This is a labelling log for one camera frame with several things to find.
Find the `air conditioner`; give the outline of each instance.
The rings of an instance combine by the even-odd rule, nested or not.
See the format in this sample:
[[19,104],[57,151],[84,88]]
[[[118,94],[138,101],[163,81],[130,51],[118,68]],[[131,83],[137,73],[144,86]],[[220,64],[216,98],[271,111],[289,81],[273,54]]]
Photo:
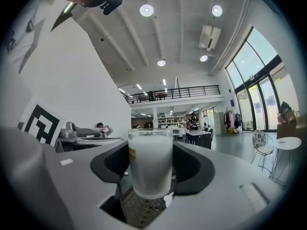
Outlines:
[[206,48],[207,51],[215,48],[219,40],[221,29],[210,25],[203,25],[201,30],[200,48]]

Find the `window frame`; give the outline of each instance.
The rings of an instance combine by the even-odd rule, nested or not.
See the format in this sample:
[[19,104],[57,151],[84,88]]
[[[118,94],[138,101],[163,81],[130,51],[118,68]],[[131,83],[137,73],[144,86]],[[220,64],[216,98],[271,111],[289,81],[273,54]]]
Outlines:
[[[242,45],[240,46],[240,48],[238,49],[238,51],[236,52],[236,54],[234,55],[234,57],[231,59],[231,61],[229,62],[229,64],[227,65],[227,67],[225,68],[226,69],[226,72],[231,80],[231,83],[233,85],[233,88],[235,89],[235,94],[236,94],[236,98],[238,99],[238,96],[237,96],[237,93],[239,93],[240,91],[246,89],[247,92],[248,92],[248,97],[249,97],[249,102],[250,102],[250,106],[251,106],[251,110],[252,110],[252,116],[253,116],[253,128],[254,130],[256,130],[256,118],[255,118],[255,109],[254,109],[254,106],[253,106],[253,103],[252,103],[252,100],[251,100],[251,96],[249,94],[249,87],[253,86],[253,85],[257,85],[258,87],[260,87],[260,82],[265,79],[266,77],[269,78],[270,82],[271,82],[271,85],[273,87],[273,92],[274,92],[274,95],[275,95],[275,98],[276,98],[276,104],[277,104],[277,108],[278,110],[280,109],[280,101],[279,101],[279,97],[278,97],[278,94],[277,94],[277,90],[275,88],[275,85],[274,85],[274,82],[273,82],[273,79],[270,75],[270,71],[273,70],[275,67],[277,67],[279,64],[282,63],[282,59],[280,58],[280,56],[277,54],[268,64],[264,64],[264,62],[262,61],[261,57],[259,56],[259,54],[257,53],[257,51],[253,48],[253,46],[247,41],[247,39],[249,38],[250,34],[252,33],[254,27],[251,28],[250,32],[248,33],[248,35],[246,36],[246,38],[244,39],[244,42],[242,43]],[[240,50],[242,49],[242,47],[245,45],[245,44],[249,44],[250,47],[254,50],[254,52],[257,54],[257,56],[259,57],[259,59],[261,60],[261,62],[263,63],[264,67],[259,70],[257,73],[255,73],[255,75],[253,75],[251,78],[249,78],[248,80],[244,81],[244,78],[239,70],[239,68],[237,67],[234,59],[236,58],[236,56],[238,55],[238,53],[240,52]],[[233,84],[233,80],[232,80],[232,77],[231,77],[231,74],[229,73],[229,71],[227,70],[227,68],[230,66],[230,64],[233,63],[237,69],[237,71],[239,72],[239,75],[242,79],[242,84],[238,87],[235,88],[234,84]],[[265,105],[265,108],[266,109],[266,101],[265,101],[265,97],[263,96],[263,93],[262,91],[260,91],[260,98],[261,98],[261,101],[262,101],[262,105]],[[269,117],[268,117],[268,114],[267,112],[264,111],[264,118],[265,118],[265,129],[264,131],[265,132],[277,132],[277,130],[270,130],[269,129],[269,125],[268,125],[268,120],[269,120]]]

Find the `ceiling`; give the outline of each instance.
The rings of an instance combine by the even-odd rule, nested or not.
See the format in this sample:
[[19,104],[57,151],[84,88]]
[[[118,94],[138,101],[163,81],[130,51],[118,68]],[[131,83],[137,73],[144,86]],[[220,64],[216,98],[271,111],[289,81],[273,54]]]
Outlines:
[[[144,4],[153,6],[151,17],[140,14]],[[216,4],[223,14],[214,18],[211,8]],[[78,6],[72,13],[78,15],[75,19],[118,87],[140,82],[156,82],[159,87],[162,79],[209,73],[231,38],[242,4],[243,0],[123,0],[108,16],[100,8],[84,11]],[[200,62],[205,54],[199,48],[203,25],[221,29],[216,48],[210,51],[214,56],[206,62]],[[162,58],[166,65],[159,67]]]
[[150,81],[150,82],[138,82],[142,90],[140,90],[136,84],[122,86],[121,89],[125,91],[125,94],[139,94],[143,92],[149,92],[149,91],[159,91],[167,89],[174,89],[175,88],[175,77],[169,77],[165,79],[166,86],[164,86],[163,79],[160,81]]
[[[175,106],[163,106],[163,107],[157,107],[157,113],[169,113],[170,110],[173,110],[174,114],[177,113],[189,113],[196,108],[212,108],[216,105],[216,102],[211,102],[211,103],[199,103],[199,104],[186,104],[186,105],[175,105]],[[146,117],[142,116],[141,113],[146,114],[146,115],[151,115],[153,116],[153,109],[152,108],[144,108],[144,109],[137,109],[137,110],[131,110],[131,115],[135,117]]]

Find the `patterned chair cushion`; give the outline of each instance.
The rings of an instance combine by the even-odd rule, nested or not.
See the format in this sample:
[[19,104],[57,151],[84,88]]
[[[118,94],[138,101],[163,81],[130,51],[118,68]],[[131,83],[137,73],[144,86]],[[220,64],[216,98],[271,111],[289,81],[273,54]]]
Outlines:
[[262,147],[266,144],[267,139],[265,137],[265,134],[262,130],[256,129],[253,133],[253,145],[257,149],[259,147]]

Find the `large window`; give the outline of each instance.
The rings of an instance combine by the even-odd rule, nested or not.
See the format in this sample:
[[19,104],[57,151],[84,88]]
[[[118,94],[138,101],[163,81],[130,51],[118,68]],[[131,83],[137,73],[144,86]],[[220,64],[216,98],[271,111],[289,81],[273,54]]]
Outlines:
[[290,75],[286,72],[284,63],[279,64],[272,71],[270,71],[270,75],[274,82],[280,104],[282,102],[287,102],[291,106],[292,110],[298,112],[298,101],[294,85]]
[[256,29],[252,30],[247,41],[254,48],[265,65],[277,56],[277,52],[272,45]]
[[243,80],[250,79],[253,75],[259,72],[264,65],[253,48],[245,43],[237,56],[234,58],[234,63],[241,72]]
[[281,58],[255,28],[226,70],[238,98],[243,130],[275,131],[282,102],[299,111],[291,77]]
[[227,67],[227,71],[229,72],[232,84],[235,88],[243,84],[240,73],[233,62],[231,62],[230,65]]

